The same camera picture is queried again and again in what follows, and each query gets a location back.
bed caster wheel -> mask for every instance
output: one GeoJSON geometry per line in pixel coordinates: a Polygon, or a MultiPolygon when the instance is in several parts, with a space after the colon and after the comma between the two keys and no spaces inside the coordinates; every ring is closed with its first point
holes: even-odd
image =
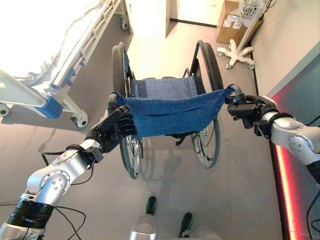
{"type": "Polygon", "coordinates": [[[129,22],[128,22],[128,20],[127,20],[127,19],[123,19],[123,20],[121,21],[121,28],[122,28],[122,30],[127,30],[128,27],[129,27],[129,22]]]}
{"type": "Polygon", "coordinates": [[[231,69],[232,67],[233,67],[233,66],[231,66],[229,63],[226,63],[226,64],[225,64],[225,68],[226,68],[226,69],[231,69]]]}
{"type": "Polygon", "coordinates": [[[4,103],[0,103],[0,117],[5,117],[10,113],[10,109],[4,103]]]}
{"type": "Polygon", "coordinates": [[[70,120],[76,124],[78,128],[83,128],[88,124],[88,116],[83,110],[78,114],[74,113],[70,120]]]}

white wall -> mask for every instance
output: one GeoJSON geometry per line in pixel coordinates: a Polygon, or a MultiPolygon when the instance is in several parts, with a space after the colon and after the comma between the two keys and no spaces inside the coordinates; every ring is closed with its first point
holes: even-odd
{"type": "Polygon", "coordinates": [[[273,97],[320,53],[320,1],[278,0],[252,40],[260,95],[273,97]]]}
{"type": "Polygon", "coordinates": [[[125,0],[133,34],[147,38],[166,38],[171,0],[125,0]]]}
{"type": "Polygon", "coordinates": [[[171,0],[170,18],[217,25],[223,4],[224,0],[171,0]]]}

red led strip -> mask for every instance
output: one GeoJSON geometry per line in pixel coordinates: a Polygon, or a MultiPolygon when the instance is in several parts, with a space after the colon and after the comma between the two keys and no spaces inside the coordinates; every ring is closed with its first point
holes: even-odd
{"type": "Polygon", "coordinates": [[[297,231],[297,216],[294,213],[294,198],[293,198],[293,191],[289,184],[289,174],[288,174],[288,166],[286,166],[286,158],[284,156],[284,152],[281,146],[275,145],[276,155],[278,158],[279,168],[280,168],[280,175],[281,175],[281,182],[282,182],[282,189],[284,194],[284,201],[285,201],[285,209],[286,209],[286,216],[288,221],[288,228],[289,228],[289,236],[290,240],[299,240],[301,239],[301,235],[298,235],[297,231]]]}

bed rail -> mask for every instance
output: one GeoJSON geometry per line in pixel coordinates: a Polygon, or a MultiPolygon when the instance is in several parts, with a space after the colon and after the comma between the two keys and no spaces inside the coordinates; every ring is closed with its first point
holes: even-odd
{"type": "Polygon", "coordinates": [[[81,67],[87,65],[103,32],[120,4],[124,5],[124,0],[113,0],[110,5],[103,5],[100,17],[87,28],[83,37],[74,47],[74,50],[53,81],[52,86],[55,89],[59,89],[65,85],[72,86],[81,67]]]}

black cable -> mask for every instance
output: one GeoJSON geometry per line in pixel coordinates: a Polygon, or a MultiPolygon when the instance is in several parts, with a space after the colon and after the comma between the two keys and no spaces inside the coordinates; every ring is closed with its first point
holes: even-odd
{"type": "MultiPolygon", "coordinates": [[[[42,152],[41,153],[41,157],[43,158],[43,161],[44,161],[45,165],[49,166],[49,162],[48,162],[48,160],[46,158],[46,155],[61,155],[63,153],[64,153],[64,151],[42,152]]],[[[92,176],[94,175],[94,165],[95,165],[95,162],[92,162],[91,174],[90,174],[90,176],[89,176],[89,178],[87,180],[82,181],[82,182],[78,182],[78,183],[73,183],[73,184],[71,184],[71,186],[85,184],[86,182],[88,182],[92,178],[92,176]]]]}
{"type": "Polygon", "coordinates": [[[320,218],[319,218],[319,219],[316,219],[316,220],[313,220],[313,221],[311,222],[311,227],[313,228],[313,230],[315,230],[315,231],[317,231],[318,233],[320,233],[320,228],[315,227],[315,224],[316,224],[317,222],[320,222],[320,218]]]}
{"type": "Polygon", "coordinates": [[[277,3],[277,1],[275,1],[272,5],[271,3],[272,3],[272,0],[269,0],[266,3],[264,13],[261,15],[261,17],[259,17],[259,21],[262,21],[264,19],[265,13],[267,13],[269,9],[272,8],[277,3]]]}
{"type": "Polygon", "coordinates": [[[46,155],[61,155],[61,154],[63,154],[63,153],[64,153],[64,151],[57,151],[57,152],[45,152],[45,151],[43,151],[43,152],[41,153],[41,157],[42,157],[45,165],[46,165],[46,166],[49,166],[49,162],[48,162],[48,160],[47,160],[47,158],[46,158],[46,155]]]}
{"type": "Polygon", "coordinates": [[[73,209],[73,208],[69,208],[69,207],[65,207],[65,206],[55,206],[54,208],[55,208],[59,213],[61,213],[62,216],[64,216],[64,218],[69,222],[69,224],[71,225],[71,227],[72,227],[72,229],[73,229],[73,231],[74,231],[74,234],[73,234],[71,237],[69,237],[67,240],[70,240],[74,235],[76,235],[76,237],[78,238],[78,240],[82,240],[81,237],[80,237],[79,234],[78,234],[78,231],[79,231],[79,229],[84,225],[85,220],[86,220],[86,215],[85,215],[83,212],[79,211],[79,210],[76,210],[76,209],[73,209]],[[80,225],[80,227],[76,230],[75,226],[74,226],[73,223],[69,220],[69,218],[68,218],[61,210],[59,210],[58,208],[60,208],[60,209],[68,209],[68,210],[76,211],[76,212],[78,212],[78,213],[83,214],[84,219],[83,219],[82,224],[80,225]]]}
{"type": "Polygon", "coordinates": [[[315,202],[317,201],[319,196],[320,196],[320,191],[314,197],[313,201],[310,203],[310,206],[308,207],[308,210],[306,211],[306,226],[308,228],[308,233],[309,233],[310,240],[314,240],[314,237],[312,236],[311,229],[310,229],[309,215],[310,215],[310,211],[311,211],[313,205],[315,204],[315,202]]]}
{"type": "Polygon", "coordinates": [[[94,175],[94,166],[95,166],[95,162],[93,161],[92,167],[91,167],[91,174],[87,180],[82,181],[82,182],[78,182],[78,183],[72,183],[71,186],[85,184],[86,182],[88,182],[92,178],[92,176],[94,175]]]}
{"type": "Polygon", "coordinates": [[[315,121],[317,121],[318,119],[320,119],[320,115],[317,116],[315,119],[313,119],[311,122],[309,122],[308,124],[306,124],[306,126],[310,126],[311,124],[313,124],[315,121]]]}
{"type": "Polygon", "coordinates": [[[16,205],[17,205],[16,203],[0,204],[0,207],[3,207],[3,206],[16,206],[16,205]]]}
{"type": "MultiPolygon", "coordinates": [[[[63,154],[63,153],[64,153],[64,151],[42,152],[42,153],[41,153],[41,156],[42,156],[42,158],[43,158],[43,161],[44,161],[45,165],[48,166],[48,165],[49,165],[49,162],[48,162],[48,160],[47,160],[47,158],[46,158],[46,155],[61,155],[61,154],[63,154]]],[[[89,176],[89,178],[88,178],[87,180],[82,181],[82,182],[79,182],[79,183],[73,183],[73,184],[71,184],[71,186],[80,185],[80,184],[85,184],[86,182],[88,182],[88,181],[92,178],[92,176],[94,175],[94,166],[95,166],[95,162],[93,161],[93,162],[92,162],[92,166],[91,166],[91,174],[90,174],[90,176],[89,176]]],[[[73,208],[65,207],[65,206],[55,206],[54,208],[69,222],[69,224],[71,225],[71,227],[72,227],[72,229],[73,229],[73,231],[74,231],[74,234],[72,234],[67,240],[70,240],[74,235],[76,235],[76,237],[78,238],[78,240],[82,240],[82,239],[80,238],[80,236],[78,235],[78,231],[79,231],[79,230],[82,228],[82,226],[85,224],[86,214],[83,213],[82,211],[77,210],[77,209],[73,209],[73,208]],[[68,218],[62,211],[60,211],[58,208],[75,211],[75,212],[80,213],[80,214],[83,215],[83,221],[82,221],[81,225],[78,227],[77,230],[76,230],[75,226],[73,225],[73,223],[69,220],[69,218],[68,218]]]]}

